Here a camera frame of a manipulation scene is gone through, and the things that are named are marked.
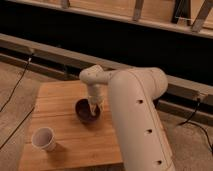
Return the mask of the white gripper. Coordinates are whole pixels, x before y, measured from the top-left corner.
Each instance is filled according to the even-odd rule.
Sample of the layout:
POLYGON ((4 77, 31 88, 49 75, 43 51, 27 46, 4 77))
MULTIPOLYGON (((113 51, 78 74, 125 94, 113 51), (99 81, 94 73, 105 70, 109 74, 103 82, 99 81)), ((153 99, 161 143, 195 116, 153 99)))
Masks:
POLYGON ((89 103, 91 115, 95 116, 95 111, 97 114, 101 114, 103 111, 103 105, 101 104, 103 102, 101 86, 98 84, 88 85, 87 91, 88 91, 88 100, 91 103, 91 104, 89 103))

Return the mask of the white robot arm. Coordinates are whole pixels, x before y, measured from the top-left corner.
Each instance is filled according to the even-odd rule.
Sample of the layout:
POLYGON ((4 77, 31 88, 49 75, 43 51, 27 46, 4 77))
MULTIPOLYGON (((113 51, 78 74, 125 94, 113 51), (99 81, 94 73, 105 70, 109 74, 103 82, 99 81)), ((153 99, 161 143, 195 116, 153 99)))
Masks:
POLYGON ((176 171, 172 151, 154 105, 168 88, 159 68, 105 71, 99 65, 80 72, 91 110, 103 101, 100 86, 108 86, 108 104, 126 171, 176 171))

